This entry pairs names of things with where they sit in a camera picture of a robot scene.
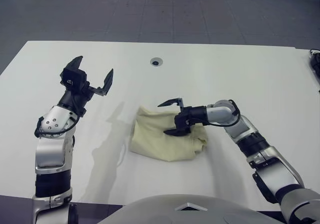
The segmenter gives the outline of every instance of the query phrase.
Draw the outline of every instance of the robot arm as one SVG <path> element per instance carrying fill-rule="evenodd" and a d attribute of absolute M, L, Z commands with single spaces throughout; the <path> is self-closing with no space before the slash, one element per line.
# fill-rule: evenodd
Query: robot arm
<path fill-rule="evenodd" d="M 196 123 L 224 127 L 233 142 L 247 157 L 259 190 L 271 203 L 279 203 L 287 223 L 320 222 L 320 194 L 306 189 L 297 171 L 273 146 L 270 146 L 251 122 L 241 115 L 232 100 L 199 107 L 184 107 L 181 98 L 159 106 L 177 103 L 181 112 L 175 116 L 176 129 L 166 130 L 173 136 L 190 133 Z"/>
<path fill-rule="evenodd" d="M 85 114 L 85 104 L 94 94 L 106 95 L 113 80 L 111 70 L 103 88 L 91 87 L 86 73 L 79 69 L 81 60 L 82 56 L 77 57 L 64 68 L 60 76 L 66 91 L 59 103 L 39 119 L 34 132 L 39 143 L 35 153 L 33 224 L 78 222 L 77 208 L 69 203 L 76 124 Z"/>

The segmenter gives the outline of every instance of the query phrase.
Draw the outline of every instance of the wire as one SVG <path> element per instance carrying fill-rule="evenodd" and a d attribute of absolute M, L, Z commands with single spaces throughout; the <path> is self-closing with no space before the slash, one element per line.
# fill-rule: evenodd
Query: wire
<path fill-rule="evenodd" d="M 310 49 L 310 50 L 309 50 L 310 55 L 313 55 L 313 51 L 317 51 L 317 52 L 320 53 L 320 50 L 319 50 L 319 49 Z"/>
<path fill-rule="evenodd" d="M 241 113 L 240 113 L 240 110 L 239 110 L 238 106 L 236 105 L 236 103 L 233 100 L 229 100 L 229 101 L 233 104 L 233 106 L 236 109 L 235 113 L 237 113 L 237 119 L 234 123 L 228 124 L 228 125 L 220 125 L 220 124 L 218 125 L 218 124 L 212 124 L 208 121 L 203 121 L 203 120 L 197 119 L 197 118 L 192 118 L 192 120 L 197 120 L 197 121 L 200 121 L 200 123 L 202 123 L 202 124 L 204 123 L 206 125 L 217 126 L 217 127 L 231 127 L 231 126 L 236 125 L 240 121 Z"/>
<path fill-rule="evenodd" d="M 75 145 L 74 145 L 75 143 L 76 143 L 76 139 L 75 139 L 75 136 L 73 135 L 73 136 L 72 136 L 72 147 L 75 146 Z"/>
<path fill-rule="evenodd" d="M 35 130 L 35 136 L 36 137 L 39 137 L 39 135 L 60 135 L 60 134 L 63 134 L 63 133 L 66 133 L 67 131 L 70 131 L 72 128 L 75 127 L 75 125 L 79 122 L 80 120 L 80 115 L 79 115 L 79 110 L 78 110 L 78 107 L 76 105 L 76 101 L 74 99 L 75 97 L 72 95 L 72 103 L 73 103 L 73 106 L 75 107 L 75 111 L 76 111 L 76 120 L 75 122 L 72 124 L 72 126 L 70 126 L 68 129 L 65 129 L 65 130 L 62 130 L 62 131 L 58 131 L 58 132 L 42 132 L 42 131 L 39 131 L 39 125 L 37 125 L 37 128 Z"/>

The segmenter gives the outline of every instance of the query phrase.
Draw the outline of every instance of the gray floor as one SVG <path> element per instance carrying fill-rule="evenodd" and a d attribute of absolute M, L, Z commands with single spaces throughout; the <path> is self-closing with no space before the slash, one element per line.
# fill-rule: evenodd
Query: gray floor
<path fill-rule="evenodd" d="M 320 47 L 319 0 L 0 0 L 0 73 L 27 40 Z"/>

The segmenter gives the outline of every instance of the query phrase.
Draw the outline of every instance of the cloth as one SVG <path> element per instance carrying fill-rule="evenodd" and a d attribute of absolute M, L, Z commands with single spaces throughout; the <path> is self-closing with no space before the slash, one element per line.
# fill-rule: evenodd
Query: cloth
<path fill-rule="evenodd" d="M 151 112 L 140 107 L 129 150 L 151 158 L 176 161 L 194 159 L 207 144 L 205 128 L 196 124 L 186 136 L 170 136 L 164 130 L 174 129 L 176 112 Z"/>

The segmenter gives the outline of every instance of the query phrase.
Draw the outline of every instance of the crumpled fabric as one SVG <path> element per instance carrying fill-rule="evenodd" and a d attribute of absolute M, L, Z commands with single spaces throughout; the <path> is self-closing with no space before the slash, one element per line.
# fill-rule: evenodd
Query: crumpled fabric
<path fill-rule="evenodd" d="M 186 136 L 170 136 L 164 130 L 174 129 L 177 112 L 152 112 L 140 107 L 129 150 L 164 161 L 191 160 L 207 144 L 207 134 L 201 124 L 191 127 Z"/>

